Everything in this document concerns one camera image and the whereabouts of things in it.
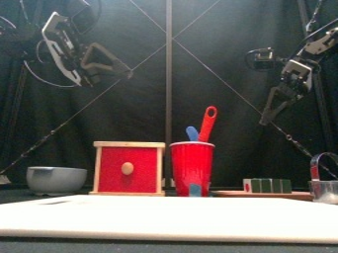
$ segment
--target bowl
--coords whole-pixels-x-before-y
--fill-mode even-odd
[[[309,181],[312,201],[338,205],[338,181]]]
[[[84,185],[86,170],[66,167],[27,167],[26,183],[38,195],[72,195]]]

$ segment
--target wooden knob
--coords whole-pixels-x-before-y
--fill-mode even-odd
[[[133,164],[130,162],[125,162],[122,165],[121,165],[121,173],[128,176],[130,175],[133,172]]]

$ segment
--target red cup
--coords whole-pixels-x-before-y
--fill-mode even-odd
[[[214,145],[201,141],[169,145],[176,195],[206,197]]]

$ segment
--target wooden board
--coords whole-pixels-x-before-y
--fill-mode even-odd
[[[214,197],[222,198],[283,198],[300,201],[312,201],[312,196],[308,192],[291,192],[291,194],[256,194],[244,191],[213,191]]]
[[[0,205],[0,237],[338,244],[338,206],[276,198],[69,196]]]

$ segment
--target red wooden box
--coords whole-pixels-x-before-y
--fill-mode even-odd
[[[161,142],[94,141],[96,163],[93,190],[96,195],[162,196]]]

